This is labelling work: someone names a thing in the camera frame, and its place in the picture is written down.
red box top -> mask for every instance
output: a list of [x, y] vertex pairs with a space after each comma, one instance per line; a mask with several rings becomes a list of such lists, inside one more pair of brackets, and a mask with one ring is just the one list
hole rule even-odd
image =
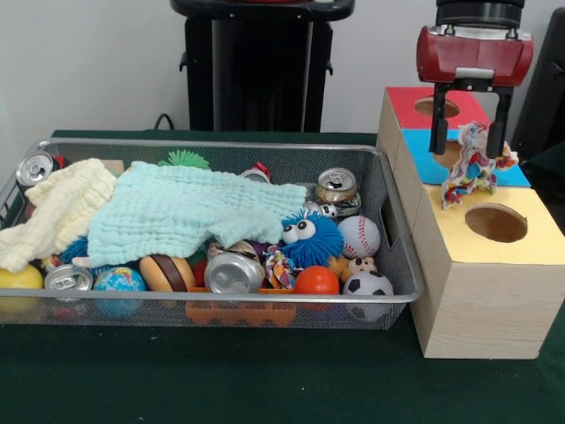
[[[433, 87], [387, 87], [386, 90], [401, 129], [431, 129]], [[416, 109], [417, 103], [426, 98], [429, 98], [430, 102], [420, 103], [420, 109], [429, 110], [430, 116]], [[466, 91], [449, 91], [447, 99], [452, 102], [456, 108], [450, 108], [446, 104], [446, 116], [448, 116], [449, 110], [453, 110], [454, 112], [458, 110], [456, 115], [448, 117], [449, 130], [458, 130], [459, 125], [467, 125], [471, 121], [479, 121], [487, 125], [490, 124], [490, 119], [471, 93]]]

white wall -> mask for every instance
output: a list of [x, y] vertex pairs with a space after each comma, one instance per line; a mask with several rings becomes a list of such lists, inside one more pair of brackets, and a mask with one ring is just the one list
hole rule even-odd
[[[539, 51], [558, 0], [528, 0]], [[323, 131], [376, 132], [385, 86], [418, 84], [415, 43], [434, 0], [357, 0], [334, 23]], [[0, 183], [57, 128], [146, 129], [163, 111], [188, 126], [184, 18], [168, 0], [0, 0]], [[516, 122], [526, 86], [517, 90]], [[485, 99], [493, 111], [495, 96]]]
[[[509, 139], [551, 14], [564, 5], [560, 0], [526, 0], [521, 28], [533, 35], [535, 51], [526, 81], [515, 91]], [[326, 89], [324, 131], [374, 133], [384, 87], [421, 85], [416, 74], [416, 40], [422, 26], [434, 23], [435, 11], [434, 0], [357, 0], [355, 13], [333, 24], [335, 73]], [[498, 97], [478, 98], [494, 118]]]

metal mesh bin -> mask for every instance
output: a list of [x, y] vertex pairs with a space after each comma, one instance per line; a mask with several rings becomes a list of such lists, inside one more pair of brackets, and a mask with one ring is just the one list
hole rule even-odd
[[[332, 167], [351, 170], [358, 181], [363, 215], [375, 221], [381, 247], [375, 255], [394, 296], [228, 295], [202, 292], [118, 292], [0, 290], [1, 323], [277, 327], [302, 329], [389, 329], [422, 290], [422, 274], [405, 222], [387, 158], [367, 146], [242, 144], [225, 142], [51, 139], [43, 149], [77, 162], [96, 157], [157, 163], [173, 149], [204, 156], [212, 170], [239, 174], [256, 161], [265, 163], [275, 184], [313, 188]], [[0, 193], [2, 228], [21, 221], [24, 194], [11, 178]], [[108, 310], [118, 311], [108, 314]]]

green table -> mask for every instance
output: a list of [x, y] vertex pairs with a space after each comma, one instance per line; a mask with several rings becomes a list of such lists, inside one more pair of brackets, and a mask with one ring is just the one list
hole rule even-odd
[[[56, 132], [373, 143], [371, 134]], [[536, 361], [424, 360], [386, 332], [2, 326], [5, 423], [565, 423], [565, 311]]]

googly eyes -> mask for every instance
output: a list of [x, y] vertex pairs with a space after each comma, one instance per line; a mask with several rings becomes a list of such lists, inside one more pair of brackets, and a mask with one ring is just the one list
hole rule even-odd
[[282, 241], [287, 245], [298, 241], [298, 233], [296, 225], [287, 225], [282, 229]]
[[299, 240], [308, 240], [314, 234], [316, 234], [314, 223], [303, 219], [296, 225], [287, 225], [282, 229], [282, 241], [289, 245]]
[[307, 240], [316, 233], [316, 226], [312, 221], [304, 219], [298, 223], [297, 233], [299, 240]]

